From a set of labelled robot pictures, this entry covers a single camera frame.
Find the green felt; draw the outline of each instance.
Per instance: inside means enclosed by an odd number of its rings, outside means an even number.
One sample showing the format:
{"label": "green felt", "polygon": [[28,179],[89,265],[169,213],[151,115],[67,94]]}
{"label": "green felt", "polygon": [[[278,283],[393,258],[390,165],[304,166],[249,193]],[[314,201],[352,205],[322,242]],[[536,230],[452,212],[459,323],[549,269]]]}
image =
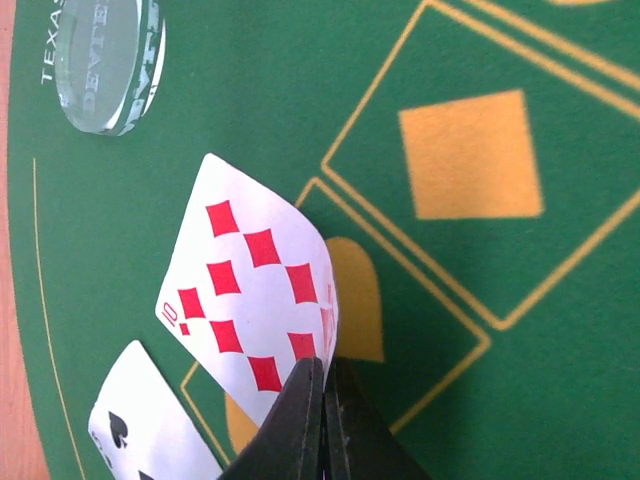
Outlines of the green felt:
{"label": "green felt", "polygon": [[[160,87],[149,113],[120,138],[83,134],[69,124],[54,83],[41,81],[50,15],[58,7],[52,0],[17,3],[11,254],[33,404],[53,479],[82,478],[81,471],[88,479],[109,478],[87,421],[109,367],[133,339],[145,345],[218,458],[235,457],[221,390],[201,368],[180,388],[193,358],[154,315],[208,152],[292,203],[317,177],[302,211],[326,238],[359,243],[381,288],[385,362],[357,361],[360,378],[397,438],[435,479],[640,477],[640,114],[634,110],[640,112],[634,89],[640,80],[607,74],[601,64],[509,22],[528,19],[633,75],[640,72],[637,2],[559,7],[501,0],[511,11],[501,18],[464,0],[448,3],[613,97],[580,89],[427,7],[324,169],[323,157],[416,0],[165,2]],[[542,215],[417,220],[398,111],[513,89],[526,94]],[[497,322],[365,205],[428,253]],[[537,289],[541,284],[546,287]],[[522,315],[504,323],[523,305]],[[403,422],[412,408],[417,413]]]}

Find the yellow line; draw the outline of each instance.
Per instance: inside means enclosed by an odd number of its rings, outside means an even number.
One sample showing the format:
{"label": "yellow line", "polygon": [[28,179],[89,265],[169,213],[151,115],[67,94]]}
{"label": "yellow line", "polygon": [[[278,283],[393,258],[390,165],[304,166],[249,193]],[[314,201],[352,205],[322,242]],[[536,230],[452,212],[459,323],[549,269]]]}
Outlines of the yellow line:
{"label": "yellow line", "polygon": [[47,313],[47,302],[44,295],[44,282],[42,281],[42,263],[40,261],[40,234],[38,230],[38,187],[37,187],[37,166],[36,159],[33,159],[33,225],[35,232],[36,242],[36,263],[38,264],[38,281],[40,282],[40,299],[42,301],[42,313],[44,316],[44,326],[47,332],[47,343],[49,344],[49,357],[51,358],[51,366],[53,367],[53,377],[56,381],[56,387],[58,389],[58,395],[60,396],[60,403],[62,404],[62,413],[64,414],[64,421],[67,424],[67,431],[69,432],[69,438],[71,439],[71,446],[73,447],[73,453],[76,456],[76,462],[80,469],[80,476],[83,480],[86,480],[84,469],[82,468],[82,461],[80,460],[80,454],[78,453],[78,447],[76,446],[76,440],[73,436],[71,429],[71,422],[69,421],[69,414],[67,413],[67,405],[64,401],[64,394],[62,393],[62,387],[60,386],[60,378],[58,377],[58,368],[56,366],[56,358],[53,353],[53,345],[51,343],[51,331],[49,329],[49,315]]}
{"label": "yellow line", "polygon": [[471,30],[483,35],[484,37],[493,40],[495,43],[503,46],[504,48],[511,50],[512,52],[526,58],[531,63],[538,67],[547,70],[548,72],[556,75],[565,82],[579,88],[580,90],[593,95],[600,99],[604,103],[607,103],[621,112],[633,117],[640,121],[640,107],[637,104],[628,100],[617,93],[589,80],[583,75],[576,73],[564,65],[551,60],[549,57],[538,53],[532,48],[525,46],[524,44],[512,39],[511,37],[499,32],[498,30],[489,27],[485,23],[482,23],[473,17],[463,13],[461,10],[453,8],[439,0],[432,0],[433,8],[446,15],[453,20],[465,25]]}
{"label": "yellow line", "polygon": [[298,195],[298,199],[296,200],[295,206],[297,208],[300,208],[302,203],[307,198],[307,195],[309,195],[309,192],[311,192],[311,189],[313,188],[313,186],[316,185],[317,183],[318,183],[317,177],[314,177],[307,182],[307,184],[302,189],[302,192],[300,192],[300,195]]}
{"label": "yellow line", "polygon": [[463,358],[444,378],[438,382],[427,394],[418,402],[403,413],[392,426],[391,431],[395,434],[406,426],[416,415],[418,415],[434,398],[436,398],[445,388],[447,388],[462,372],[469,368],[478,358],[482,356],[491,346],[491,338],[471,318],[469,318],[451,299],[449,299],[436,284],[429,280],[409,259],[407,259],[397,248],[395,248],[386,238],[384,238],[375,228],[373,228],[362,216],[351,208],[337,193],[326,185],[321,179],[313,178],[307,186],[308,191],[312,186],[319,187],[338,207],[349,215],[373,240],[386,250],[400,265],[402,265],[422,286],[437,298],[449,310],[453,316],[462,323],[478,340],[479,344]]}
{"label": "yellow line", "polygon": [[193,410],[193,413],[195,413],[196,418],[202,424],[202,427],[204,428],[205,432],[207,433],[207,435],[209,436],[209,438],[213,442],[213,445],[216,447],[216,450],[218,451],[218,453],[222,457],[222,460],[224,460],[225,465],[230,465],[231,464],[231,460],[229,460],[229,457],[227,456],[227,454],[224,453],[224,450],[222,449],[222,445],[220,445],[220,442],[218,441],[216,436],[213,434],[213,431],[209,427],[209,424],[205,421],[204,417],[200,413],[200,410],[198,409],[198,407],[196,406],[195,402],[191,398],[191,395],[189,395],[189,392],[187,391],[187,385],[189,384],[189,381],[191,380],[191,377],[193,377],[193,374],[196,372],[196,370],[198,369],[199,366],[200,366],[200,364],[197,361],[194,362],[193,365],[191,365],[191,368],[189,369],[189,371],[185,375],[184,379],[182,380],[182,383],[180,384],[180,390],[182,391],[182,394],[184,395],[184,398],[187,399],[187,403],[191,407],[191,410]]}
{"label": "yellow line", "polygon": [[491,342],[483,341],[477,345],[466,357],[453,367],[442,380],[440,380],[427,394],[407,410],[400,418],[391,424],[389,430],[394,435],[402,430],[416,415],[418,415],[427,405],[429,405],[438,395],[440,395],[449,385],[451,385],[462,373],[478,360],[491,345]]}
{"label": "yellow line", "polygon": [[464,2],[473,5],[479,10],[502,20],[503,22],[511,25],[514,28],[521,30],[527,35],[544,42],[552,47],[560,50],[561,52],[569,55],[570,57],[579,60],[592,67],[595,70],[607,75],[611,78],[618,80],[631,88],[640,91],[640,77],[634,74],[631,70],[621,67],[608,61],[607,59],[596,55],[575,43],[572,43],[559,35],[550,32],[522,17],[516,13],[507,10],[506,8],[499,7],[494,3],[487,2],[485,0],[463,0]]}
{"label": "yellow line", "polygon": [[404,42],[407,40],[407,38],[409,38],[409,35],[413,31],[413,28],[418,23],[418,20],[420,19],[422,12],[424,11],[425,8],[429,6],[429,4],[431,4],[431,2],[432,0],[423,0],[420,3],[420,5],[418,5],[418,8],[416,8],[416,10],[411,15],[411,18],[409,19],[409,23],[400,34],[400,38],[398,38],[395,45],[391,49],[391,53],[387,56],[386,60],[382,64],[382,67],[374,77],[373,82],[371,82],[371,85],[369,85],[369,88],[367,89],[364,96],[356,106],[356,109],[353,111],[353,113],[347,120],[347,123],[345,123],[345,125],[342,127],[342,130],[340,130],[340,133],[334,140],[333,144],[329,147],[329,151],[325,154],[324,158],[322,159],[323,166],[326,163],[328,163],[331,157],[333,157],[333,155],[336,153],[336,150],[338,149],[338,147],[340,146],[344,138],[349,133],[349,130],[351,130],[351,127],[353,127],[353,124],[356,122],[356,120],[360,116],[360,113],[362,113],[362,110],[364,110],[364,107],[367,106],[369,99],[378,88],[378,85],[380,84],[380,82],[382,81],[382,78],[387,73],[387,70],[389,70],[389,67],[391,67],[391,64],[395,60],[396,55],[398,55],[398,52],[404,45]]}
{"label": "yellow line", "polygon": [[638,206],[640,206],[640,189],[598,227],[564,262],[556,267],[556,269],[504,319],[499,329],[506,330],[520,320],[542,297],[619,227]]}

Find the yellow diamond shape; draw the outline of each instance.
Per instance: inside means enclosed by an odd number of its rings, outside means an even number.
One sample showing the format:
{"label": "yellow diamond shape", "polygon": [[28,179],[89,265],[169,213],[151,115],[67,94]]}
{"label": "yellow diamond shape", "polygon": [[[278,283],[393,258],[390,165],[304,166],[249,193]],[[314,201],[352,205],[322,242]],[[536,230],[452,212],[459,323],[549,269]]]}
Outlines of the yellow diamond shape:
{"label": "yellow diamond shape", "polygon": [[399,116],[417,218],[542,213],[522,90],[402,110]]}

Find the yellow outlined rectangle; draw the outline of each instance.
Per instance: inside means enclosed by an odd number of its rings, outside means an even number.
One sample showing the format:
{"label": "yellow outlined rectangle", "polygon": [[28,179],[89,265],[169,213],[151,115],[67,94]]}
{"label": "yellow outlined rectangle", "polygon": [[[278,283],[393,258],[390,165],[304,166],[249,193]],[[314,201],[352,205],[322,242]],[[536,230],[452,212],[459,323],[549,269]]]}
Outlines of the yellow outlined rectangle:
{"label": "yellow outlined rectangle", "polygon": [[[587,52],[571,42],[562,39],[558,35],[552,34],[531,22],[517,17],[501,7],[497,7],[485,0],[464,0],[473,4],[477,8],[483,8],[496,18],[499,18],[512,26],[521,27],[525,33],[534,36],[540,41],[551,42],[552,47],[564,51],[568,55],[579,59],[583,63],[597,69],[612,78],[617,79],[633,88],[640,89],[640,78],[630,71],[619,67],[603,58]],[[573,71],[565,65],[549,58],[537,50],[515,40],[509,35],[487,25],[486,23],[473,18],[471,15],[452,7],[440,0],[423,0],[415,12],[411,15],[409,22],[400,34],[400,37],[393,45],[389,55],[384,60],[382,66],[373,78],[371,84],[356,105],[354,111],[347,119],[346,123],[338,133],[327,153],[322,158],[321,169],[325,175],[333,180],[349,197],[351,197],[360,207],[379,222],[393,237],[395,237],[406,249],[415,255],[429,270],[431,270],[440,280],[463,299],[480,317],[497,330],[506,330],[515,325],[533,306],[544,297],[560,280],[562,280],[576,265],[578,265],[587,255],[589,255],[602,241],[613,232],[626,218],[640,206],[640,189],[636,191],[622,206],[611,214],[584,242],[578,246],[560,265],[537,285],[505,318],[499,318],[477,297],[473,295],[460,281],[431,257],[422,247],[413,241],[406,233],[396,226],[387,216],[369,202],[356,188],[354,188],[345,178],[336,172],[330,165],[332,158],[340,148],[342,142],[351,131],[353,125],[358,120],[362,111],[366,108],[377,90],[380,82],[391,68],[395,58],[404,46],[406,40],[411,35],[421,16],[427,8],[450,18],[451,20],[469,28],[470,30],[484,36],[497,45],[509,50],[535,66],[555,75],[569,85],[582,90],[594,98],[608,104],[623,114],[640,121],[640,105],[622,95],[598,84],[597,82]]]}

